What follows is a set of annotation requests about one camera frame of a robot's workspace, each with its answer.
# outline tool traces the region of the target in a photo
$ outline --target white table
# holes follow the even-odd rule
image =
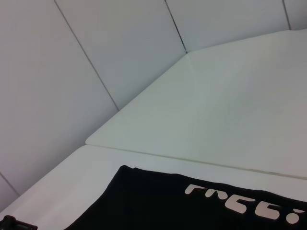
[[[122,165],[180,173],[201,180],[266,190],[307,201],[305,180],[84,146],[2,211],[0,219],[5,215],[13,215],[20,221],[37,225],[40,230],[62,230],[99,198]]]
[[[194,51],[88,145],[307,178],[307,32]]]

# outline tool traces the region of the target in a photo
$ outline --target black fabric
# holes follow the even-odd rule
[[[196,188],[186,194],[185,190],[190,184],[205,189]],[[206,197],[208,189],[226,192],[227,199],[220,199],[217,192]],[[232,195],[255,201],[238,200],[238,203],[246,206],[242,214],[225,206]],[[255,214],[261,201],[278,205],[268,206],[278,211],[277,219]],[[67,230],[307,229],[306,212],[295,212],[294,208],[305,211],[307,203],[265,191],[122,166],[102,196]],[[298,222],[289,223],[288,214],[298,216]]]

